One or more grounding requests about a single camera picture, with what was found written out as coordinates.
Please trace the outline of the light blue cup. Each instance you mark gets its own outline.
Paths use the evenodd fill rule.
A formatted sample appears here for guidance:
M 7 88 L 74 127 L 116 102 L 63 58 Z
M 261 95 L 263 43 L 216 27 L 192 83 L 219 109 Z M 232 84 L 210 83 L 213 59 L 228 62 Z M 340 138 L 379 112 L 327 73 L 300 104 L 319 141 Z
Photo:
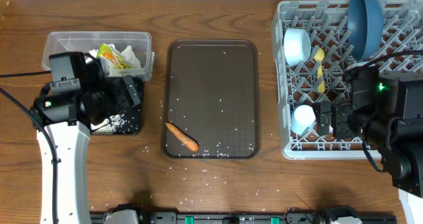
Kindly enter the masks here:
M 297 135 L 302 135 L 306 130 L 313 128 L 316 116 L 309 105 L 298 106 L 291 114 L 291 130 Z

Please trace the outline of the green yellow snack wrapper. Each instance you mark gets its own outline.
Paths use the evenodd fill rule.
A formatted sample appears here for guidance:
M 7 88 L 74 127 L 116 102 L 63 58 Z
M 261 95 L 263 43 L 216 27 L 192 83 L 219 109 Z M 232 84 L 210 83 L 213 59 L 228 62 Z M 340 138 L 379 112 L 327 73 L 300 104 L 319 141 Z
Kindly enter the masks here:
M 96 54 L 97 58 L 103 58 L 112 63 L 115 69 L 130 69 L 130 65 L 125 61 L 120 52 L 109 44 L 101 44 Z

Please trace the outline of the white tissue paper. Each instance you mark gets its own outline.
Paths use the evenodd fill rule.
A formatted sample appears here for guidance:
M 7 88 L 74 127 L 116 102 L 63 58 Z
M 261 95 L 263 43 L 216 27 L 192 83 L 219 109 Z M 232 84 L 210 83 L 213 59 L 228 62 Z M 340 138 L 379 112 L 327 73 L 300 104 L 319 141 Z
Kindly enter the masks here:
M 138 76 L 141 75 L 143 72 L 143 69 L 141 67 L 141 62 L 138 58 L 136 58 L 132 47 L 127 46 L 123 51 L 119 51 L 122 57 L 125 59 L 125 61 L 130 65 L 130 69 L 115 69 L 111 62 L 109 62 L 106 59 L 103 58 L 97 58 L 96 54 L 98 52 L 98 49 L 93 49 L 89 51 L 89 54 L 96 59 L 100 60 L 100 63 L 102 65 L 102 69 L 104 74 L 107 77 L 123 77 L 126 75 L 132 75 L 132 76 Z

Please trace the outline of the yellow plastic spoon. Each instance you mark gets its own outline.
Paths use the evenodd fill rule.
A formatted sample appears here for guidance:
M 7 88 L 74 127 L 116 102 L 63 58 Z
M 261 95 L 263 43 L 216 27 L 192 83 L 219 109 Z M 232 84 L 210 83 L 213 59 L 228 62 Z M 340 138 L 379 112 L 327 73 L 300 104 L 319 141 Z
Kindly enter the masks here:
M 325 81 L 324 81 L 324 77 L 323 77 L 323 67 L 322 67 L 322 62 L 325 58 L 325 52 L 322 48 L 319 48 L 314 56 L 314 60 L 316 63 L 319 64 L 319 68 L 317 70 L 317 79 L 322 79 L 322 81 L 319 83 L 319 86 L 317 88 L 319 93 L 324 93 L 325 92 Z

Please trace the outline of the light blue rice bowl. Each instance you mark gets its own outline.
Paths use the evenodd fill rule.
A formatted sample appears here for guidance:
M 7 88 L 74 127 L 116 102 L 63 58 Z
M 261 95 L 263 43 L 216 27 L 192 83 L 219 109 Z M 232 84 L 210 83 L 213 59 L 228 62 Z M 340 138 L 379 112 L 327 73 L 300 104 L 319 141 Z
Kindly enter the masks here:
M 289 66 L 306 62 L 311 54 L 311 41 L 306 30 L 288 28 L 284 34 L 284 54 Z

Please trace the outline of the orange carrot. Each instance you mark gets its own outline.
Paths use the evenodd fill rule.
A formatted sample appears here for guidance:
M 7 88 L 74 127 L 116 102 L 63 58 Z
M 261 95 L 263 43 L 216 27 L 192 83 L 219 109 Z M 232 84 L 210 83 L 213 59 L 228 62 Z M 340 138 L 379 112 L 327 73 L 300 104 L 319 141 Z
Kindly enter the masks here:
M 173 125 L 170 122 L 165 122 L 166 127 L 168 130 L 183 144 L 185 145 L 189 150 L 192 152 L 197 152 L 199 149 L 199 145 L 196 141 L 194 141 L 192 138 L 187 136 L 185 133 L 183 133 L 179 128 L 177 128 L 175 125 Z

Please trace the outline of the dark blue plate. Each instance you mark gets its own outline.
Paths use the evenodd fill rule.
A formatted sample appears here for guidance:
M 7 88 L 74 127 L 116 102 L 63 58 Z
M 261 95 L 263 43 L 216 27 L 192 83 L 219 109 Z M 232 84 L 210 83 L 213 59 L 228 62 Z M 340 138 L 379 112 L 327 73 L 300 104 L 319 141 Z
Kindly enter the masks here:
M 350 0 L 348 5 L 348 42 L 352 57 L 361 61 L 372 56 L 383 36 L 383 11 L 379 0 Z

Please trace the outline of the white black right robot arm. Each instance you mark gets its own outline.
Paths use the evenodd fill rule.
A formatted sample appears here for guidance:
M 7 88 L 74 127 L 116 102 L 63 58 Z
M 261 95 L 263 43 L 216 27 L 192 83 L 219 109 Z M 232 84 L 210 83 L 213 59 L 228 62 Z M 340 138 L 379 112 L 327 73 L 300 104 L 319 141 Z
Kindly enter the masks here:
M 377 172 L 391 175 L 408 223 L 422 222 L 422 74 L 380 71 L 376 65 L 421 54 L 420 50 L 397 52 L 350 66 L 342 75 L 350 85 L 350 97 L 312 105 L 319 134 L 359 137 L 362 149 L 377 148 L 379 164 L 369 151 L 365 156 Z

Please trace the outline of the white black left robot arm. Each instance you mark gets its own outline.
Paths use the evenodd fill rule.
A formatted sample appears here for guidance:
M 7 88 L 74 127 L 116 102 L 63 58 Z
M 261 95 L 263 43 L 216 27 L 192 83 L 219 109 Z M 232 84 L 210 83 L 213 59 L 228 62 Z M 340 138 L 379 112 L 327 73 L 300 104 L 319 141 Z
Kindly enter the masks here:
M 91 214 L 87 193 L 87 153 L 91 126 L 143 102 L 143 82 L 126 75 L 105 77 L 99 59 L 83 52 L 49 56 L 52 81 L 30 108 L 5 90 L 37 131 L 42 158 L 41 223 L 141 223 L 142 213 L 119 205 L 100 217 Z

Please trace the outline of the clear plastic waste bin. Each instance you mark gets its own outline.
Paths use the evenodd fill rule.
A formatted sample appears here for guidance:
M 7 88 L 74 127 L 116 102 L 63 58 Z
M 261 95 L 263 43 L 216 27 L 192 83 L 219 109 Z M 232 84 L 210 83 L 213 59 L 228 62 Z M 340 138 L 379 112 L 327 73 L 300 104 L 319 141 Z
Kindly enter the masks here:
M 101 44 L 114 44 L 118 51 L 123 51 L 127 46 L 141 62 L 143 72 L 133 76 L 142 81 L 150 81 L 153 77 L 153 64 L 155 52 L 152 49 L 151 35 L 147 32 L 118 32 L 118 31 L 70 31 L 52 32 L 48 35 L 42 69 L 49 71 L 49 56 L 63 52 L 89 52 L 99 49 Z

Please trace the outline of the grey dishwasher rack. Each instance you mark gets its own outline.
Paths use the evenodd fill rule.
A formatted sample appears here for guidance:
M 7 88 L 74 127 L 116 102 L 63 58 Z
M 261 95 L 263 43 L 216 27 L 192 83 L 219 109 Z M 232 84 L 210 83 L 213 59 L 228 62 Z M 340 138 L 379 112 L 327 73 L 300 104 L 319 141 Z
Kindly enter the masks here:
M 361 139 L 339 140 L 331 133 L 319 135 L 317 127 L 303 135 L 291 131 L 291 113 L 302 104 L 340 102 L 349 98 L 350 86 L 342 72 L 357 61 L 349 45 L 347 29 L 349 0 L 281 1 L 271 24 L 272 49 L 278 80 L 278 122 L 282 155 L 288 160 L 366 159 Z M 393 52 L 422 50 L 422 0 L 380 0 L 383 9 L 383 38 L 379 49 L 368 59 Z M 311 57 L 298 65 L 288 65 L 284 53 L 284 33 L 289 28 L 304 29 L 311 41 Z M 313 57 L 325 51 L 323 75 L 325 93 L 317 91 L 317 69 Z M 381 71 L 422 73 L 422 56 L 403 56 L 377 63 Z

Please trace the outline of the black rectangular tray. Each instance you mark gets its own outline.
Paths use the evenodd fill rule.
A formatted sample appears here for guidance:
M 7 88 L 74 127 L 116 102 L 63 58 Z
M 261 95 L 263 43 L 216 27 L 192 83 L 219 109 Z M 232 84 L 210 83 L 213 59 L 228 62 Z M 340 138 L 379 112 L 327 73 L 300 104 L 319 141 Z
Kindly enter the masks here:
M 98 124 L 91 124 L 93 135 L 136 135 L 141 130 L 143 81 L 137 77 L 107 78 L 109 90 L 117 98 L 115 111 Z

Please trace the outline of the dark brown serving tray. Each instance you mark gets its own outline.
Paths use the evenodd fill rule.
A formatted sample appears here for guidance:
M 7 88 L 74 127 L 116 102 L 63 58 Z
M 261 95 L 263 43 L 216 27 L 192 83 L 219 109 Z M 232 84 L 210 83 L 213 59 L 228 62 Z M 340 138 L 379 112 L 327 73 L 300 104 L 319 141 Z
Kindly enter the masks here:
M 168 49 L 163 122 L 198 143 L 186 148 L 162 127 L 176 159 L 250 159 L 260 149 L 258 53 L 248 40 L 177 40 Z

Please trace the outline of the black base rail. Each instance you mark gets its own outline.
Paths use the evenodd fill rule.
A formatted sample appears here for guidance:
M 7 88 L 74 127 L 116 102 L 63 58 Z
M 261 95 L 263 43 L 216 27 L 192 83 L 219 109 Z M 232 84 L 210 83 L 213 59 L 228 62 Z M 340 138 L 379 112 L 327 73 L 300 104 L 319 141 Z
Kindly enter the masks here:
M 92 223 L 145 224 L 397 224 L 397 217 L 388 214 L 360 214 L 348 205 L 324 208 L 315 213 L 291 207 L 283 214 L 271 213 L 177 213 L 142 212 L 132 204 L 121 204 L 112 211 L 91 213 Z

